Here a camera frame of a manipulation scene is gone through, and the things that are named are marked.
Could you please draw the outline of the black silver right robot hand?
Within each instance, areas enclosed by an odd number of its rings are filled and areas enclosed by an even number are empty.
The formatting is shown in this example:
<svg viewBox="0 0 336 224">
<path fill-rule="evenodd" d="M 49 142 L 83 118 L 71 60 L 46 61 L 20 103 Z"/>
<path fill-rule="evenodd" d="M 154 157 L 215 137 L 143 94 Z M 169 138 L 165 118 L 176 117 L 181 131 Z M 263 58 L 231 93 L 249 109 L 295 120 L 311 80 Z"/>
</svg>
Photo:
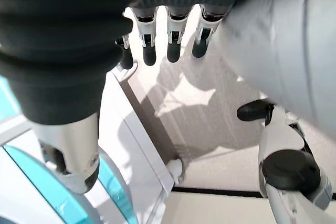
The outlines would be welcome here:
<svg viewBox="0 0 336 224">
<path fill-rule="evenodd" d="M 235 0 L 1 0 L 1 75 L 33 124 L 46 161 L 77 194 L 99 171 L 98 122 L 106 74 L 130 58 L 127 35 L 135 15 L 146 65 L 155 64 L 155 19 L 168 14 L 170 62 L 179 58 L 191 8 L 202 12 L 192 54 L 205 55 L 219 22 Z"/>
</svg>

